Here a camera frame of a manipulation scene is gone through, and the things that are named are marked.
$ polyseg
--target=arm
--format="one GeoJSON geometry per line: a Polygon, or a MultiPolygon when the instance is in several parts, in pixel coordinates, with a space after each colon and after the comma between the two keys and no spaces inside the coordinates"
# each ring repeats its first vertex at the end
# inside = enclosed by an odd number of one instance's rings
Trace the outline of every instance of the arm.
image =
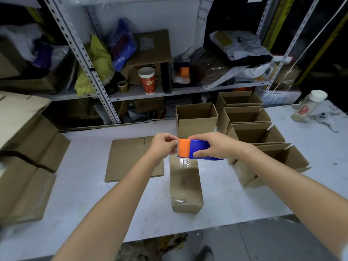
{"type": "Polygon", "coordinates": [[[269,157],[255,146],[226,135],[191,136],[206,140],[210,148],[195,157],[235,157],[249,165],[301,222],[337,257],[348,243],[348,200],[269,157]]]}
{"type": "Polygon", "coordinates": [[[147,153],[89,211],[52,261],[114,261],[154,168],[176,153],[177,139],[154,136],[147,153]]]}

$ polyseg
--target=yellow plastic bag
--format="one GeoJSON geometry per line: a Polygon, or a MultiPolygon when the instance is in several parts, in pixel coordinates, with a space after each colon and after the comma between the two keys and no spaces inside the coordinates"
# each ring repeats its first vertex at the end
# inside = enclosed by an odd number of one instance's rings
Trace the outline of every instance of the yellow plastic bag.
{"type": "MultiPolygon", "coordinates": [[[[98,73],[100,81],[103,85],[108,84],[115,74],[115,69],[113,68],[111,55],[105,44],[97,36],[92,35],[90,44],[86,46],[86,50],[98,73]]],[[[94,93],[94,88],[81,66],[79,66],[77,72],[75,90],[77,95],[94,93]]]]}

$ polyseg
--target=white cord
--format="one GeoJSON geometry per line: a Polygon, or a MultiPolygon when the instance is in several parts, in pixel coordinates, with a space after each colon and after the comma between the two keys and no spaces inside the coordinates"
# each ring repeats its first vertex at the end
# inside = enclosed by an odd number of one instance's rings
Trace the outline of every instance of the white cord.
{"type": "Polygon", "coordinates": [[[266,100],[272,95],[272,93],[278,88],[278,86],[282,83],[282,81],[286,78],[286,76],[290,73],[290,71],[292,70],[292,68],[296,65],[296,63],[299,61],[299,59],[304,55],[304,53],[306,53],[306,51],[308,50],[308,48],[314,43],[314,41],[318,38],[318,36],[322,33],[322,31],[325,29],[325,27],[327,27],[327,25],[335,18],[335,16],[337,16],[337,14],[341,11],[341,9],[343,8],[343,6],[346,4],[348,0],[344,0],[343,3],[341,4],[340,8],[338,8],[338,10],[336,11],[336,13],[331,17],[331,19],[326,23],[326,25],[319,31],[319,33],[316,35],[316,37],[312,40],[312,42],[307,46],[307,48],[304,50],[304,52],[301,54],[301,56],[299,56],[299,58],[297,59],[297,61],[291,66],[291,68],[288,70],[288,72],[285,74],[284,78],[278,83],[278,85],[275,87],[275,89],[266,97],[266,99],[264,100],[264,102],[266,102],[266,100]]]}

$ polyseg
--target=paper cup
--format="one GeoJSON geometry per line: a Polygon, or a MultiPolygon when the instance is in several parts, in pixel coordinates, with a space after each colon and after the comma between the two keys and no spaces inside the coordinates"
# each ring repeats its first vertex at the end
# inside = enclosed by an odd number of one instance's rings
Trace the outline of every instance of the paper cup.
{"type": "Polygon", "coordinates": [[[119,92],[129,92],[129,85],[127,81],[120,81],[117,83],[119,92]]]}
{"type": "Polygon", "coordinates": [[[141,83],[144,87],[146,94],[154,94],[156,87],[155,87],[155,69],[151,67],[144,67],[138,70],[138,75],[141,79],[141,83]]]}

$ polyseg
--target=table surface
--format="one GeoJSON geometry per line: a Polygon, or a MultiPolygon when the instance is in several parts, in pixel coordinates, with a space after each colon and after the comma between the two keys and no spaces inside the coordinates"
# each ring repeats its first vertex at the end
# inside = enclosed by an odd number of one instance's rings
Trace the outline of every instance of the table surface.
{"type": "MultiPolygon", "coordinates": [[[[296,145],[312,167],[304,174],[348,198],[348,117],[330,101],[315,113],[332,112],[340,132],[315,121],[294,122],[292,106],[267,108],[288,143],[296,145]]],[[[111,141],[176,134],[175,121],[108,127],[64,135],[71,144],[57,172],[44,218],[6,227],[0,234],[0,260],[54,255],[79,222],[116,183],[105,183],[111,141]]],[[[291,211],[268,188],[242,188],[233,167],[223,161],[198,162],[204,207],[197,215],[174,213],[169,189],[169,157],[164,176],[151,178],[134,214],[125,241],[181,233],[273,216],[291,211]]]]}

